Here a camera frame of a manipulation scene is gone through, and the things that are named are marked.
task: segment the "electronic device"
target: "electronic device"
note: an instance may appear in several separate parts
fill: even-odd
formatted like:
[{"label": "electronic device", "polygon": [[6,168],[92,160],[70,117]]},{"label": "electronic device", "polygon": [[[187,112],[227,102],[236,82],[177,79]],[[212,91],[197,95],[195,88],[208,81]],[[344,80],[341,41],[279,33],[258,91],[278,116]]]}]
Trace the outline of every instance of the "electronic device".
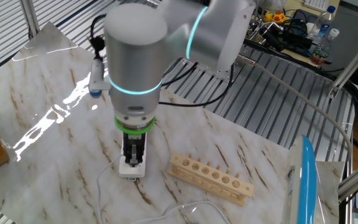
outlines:
[{"label": "electronic device", "polygon": [[320,12],[325,12],[328,8],[328,0],[305,0],[303,5]]},{"label": "electronic device", "polygon": [[155,122],[165,69],[184,57],[229,70],[254,9],[254,2],[248,0],[214,0],[209,6],[164,0],[157,9],[130,3],[108,12],[104,44],[109,83],[103,81],[104,65],[97,53],[89,93],[100,97],[102,90],[109,91],[115,124],[124,133],[121,177],[136,180],[145,175],[147,132]]}]

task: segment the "white marble table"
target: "white marble table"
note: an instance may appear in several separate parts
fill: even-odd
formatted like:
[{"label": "white marble table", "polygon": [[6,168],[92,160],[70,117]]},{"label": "white marble table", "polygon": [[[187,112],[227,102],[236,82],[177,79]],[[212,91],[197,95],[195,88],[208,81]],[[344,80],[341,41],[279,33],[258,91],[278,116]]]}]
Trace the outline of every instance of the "white marble table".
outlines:
[{"label": "white marble table", "polygon": [[[88,94],[93,54],[47,24],[0,68],[0,135],[11,162],[0,167],[0,211],[16,223],[97,223],[96,178],[120,153],[107,93]],[[187,101],[166,90],[162,101]],[[148,133],[143,179],[101,176],[105,223],[160,216],[168,207],[210,200],[231,223],[281,222],[288,150],[202,108],[158,106]],[[241,172],[255,185],[239,207],[167,175],[170,154],[192,152]],[[214,208],[184,208],[154,223],[224,223]]]}]

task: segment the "metal bracket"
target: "metal bracket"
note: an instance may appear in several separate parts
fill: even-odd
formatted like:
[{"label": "metal bracket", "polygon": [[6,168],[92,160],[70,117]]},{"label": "metal bracket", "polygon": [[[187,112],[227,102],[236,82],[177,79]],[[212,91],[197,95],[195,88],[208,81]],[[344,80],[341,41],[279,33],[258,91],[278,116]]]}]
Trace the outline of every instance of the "metal bracket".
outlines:
[{"label": "metal bracket", "polygon": [[[193,65],[194,62],[192,61],[189,61],[187,59],[183,59],[182,60],[182,64],[189,64],[189,65]],[[229,83],[229,80],[230,80],[230,70],[216,70],[216,69],[213,69],[207,65],[202,65],[202,64],[198,64],[197,65],[197,68],[201,71],[204,71],[205,73],[207,73],[208,75],[212,75],[213,77],[219,79],[219,80],[222,80],[226,83]]]},{"label": "metal bracket", "polygon": [[40,26],[38,25],[34,5],[32,3],[32,0],[19,0],[19,2],[22,6],[25,23],[29,28],[29,38],[32,39],[40,32]]}]

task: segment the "plastic bottle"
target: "plastic bottle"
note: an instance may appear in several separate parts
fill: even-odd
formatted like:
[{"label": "plastic bottle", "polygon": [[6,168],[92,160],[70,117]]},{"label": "plastic bottle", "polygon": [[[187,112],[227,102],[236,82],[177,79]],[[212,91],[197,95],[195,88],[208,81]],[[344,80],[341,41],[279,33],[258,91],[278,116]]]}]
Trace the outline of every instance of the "plastic bottle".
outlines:
[{"label": "plastic bottle", "polygon": [[339,30],[331,29],[329,35],[324,37],[311,54],[310,62],[315,65],[322,65],[331,53],[332,43],[339,34]]},{"label": "plastic bottle", "polygon": [[329,26],[334,20],[334,6],[329,6],[326,12],[322,12],[314,23],[313,28],[308,35],[308,38],[313,41],[313,43],[318,44],[320,40],[324,37],[324,34],[327,32]]}]

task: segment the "metal grating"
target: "metal grating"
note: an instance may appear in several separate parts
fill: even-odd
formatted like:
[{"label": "metal grating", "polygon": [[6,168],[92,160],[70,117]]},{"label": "metal grating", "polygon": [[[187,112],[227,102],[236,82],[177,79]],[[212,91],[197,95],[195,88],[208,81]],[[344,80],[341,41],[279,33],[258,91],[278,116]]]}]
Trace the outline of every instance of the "metal grating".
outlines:
[{"label": "metal grating", "polygon": [[[256,60],[307,96],[339,124],[343,124],[350,136],[354,106],[347,92],[341,91],[335,100],[330,100],[327,95],[331,80],[295,63],[250,47],[243,47],[241,54]],[[190,67],[191,64],[183,60],[164,77],[164,82],[179,76]],[[206,106],[207,110],[287,149],[297,136],[304,134],[312,142],[316,159],[319,161],[346,159],[347,147],[339,131],[313,108],[272,81],[262,71],[236,62],[233,80],[228,94]],[[226,87],[226,82],[213,77],[205,70],[197,69],[184,79],[166,86],[166,89],[191,102],[203,103],[220,95]]]}]

